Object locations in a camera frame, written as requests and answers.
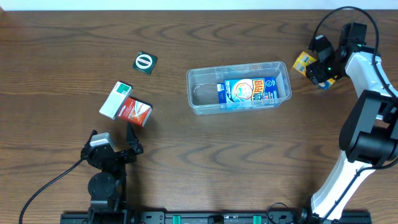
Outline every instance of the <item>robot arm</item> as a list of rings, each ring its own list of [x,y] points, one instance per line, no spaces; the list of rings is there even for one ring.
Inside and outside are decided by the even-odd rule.
[[[350,77],[359,98],[340,132],[339,159],[321,189],[311,198],[313,216],[318,218],[340,219],[349,198],[375,169],[367,169],[355,177],[358,171],[380,167],[397,157],[397,105],[389,92],[395,96],[398,92],[387,79],[378,56],[376,62],[381,76],[377,76],[372,65],[373,49],[366,46],[365,34],[366,25],[345,25],[336,52],[326,37],[318,36],[314,48],[320,59],[307,67],[307,77],[314,84],[329,78]],[[379,77],[390,88],[389,92]],[[375,119],[390,125],[388,128],[375,126]]]

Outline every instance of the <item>red box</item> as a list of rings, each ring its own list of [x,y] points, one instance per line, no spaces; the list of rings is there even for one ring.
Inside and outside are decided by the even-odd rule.
[[[123,103],[118,117],[144,127],[150,112],[152,112],[151,105],[129,97]]]

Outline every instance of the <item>clear plastic container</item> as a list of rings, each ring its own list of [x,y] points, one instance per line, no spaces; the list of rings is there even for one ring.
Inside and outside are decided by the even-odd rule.
[[[243,78],[275,77],[278,98],[264,100],[263,104],[228,108],[226,103],[219,103],[217,83],[225,80]],[[197,68],[187,72],[188,102],[195,114],[218,114],[276,108],[292,96],[289,74],[283,62],[263,62],[222,67]]]

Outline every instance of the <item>wooden table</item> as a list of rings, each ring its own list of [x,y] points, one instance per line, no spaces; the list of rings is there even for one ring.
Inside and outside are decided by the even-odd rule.
[[[331,172],[340,128],[356,102],[344,78],[320,90],[291,67],[327,11],[5,12],[0,21],[0,223],[17,223],[29,197],[80,158],[91,130],[125,149],[126,122],[98,113],[118,80],[154,105],[136,134],[144,154],[128,168],[134,205],[167,210],[265,210],[301,206]],[[398,12],[370,12],[381,33],[383,68],[398,85]],[[336,46],[354,11],[321,28]],[[374,45],[368,27],[367,41]],[[151,76],[131,68],[142,50],[159,61]],[[283,61],[293,96],[274,110],[194,115],[186,72]],[[90,205],[83,162],[42,192],[25,223],[57,223]],[[398,168],[376,172],[346,208],[374,223],[398,222]]]

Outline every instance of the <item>small green box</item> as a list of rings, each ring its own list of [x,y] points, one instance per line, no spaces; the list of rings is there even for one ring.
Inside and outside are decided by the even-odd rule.
[[[139,52],[132,68],[148,75],[152,73],[157,62],[157,57],[145,52]]]

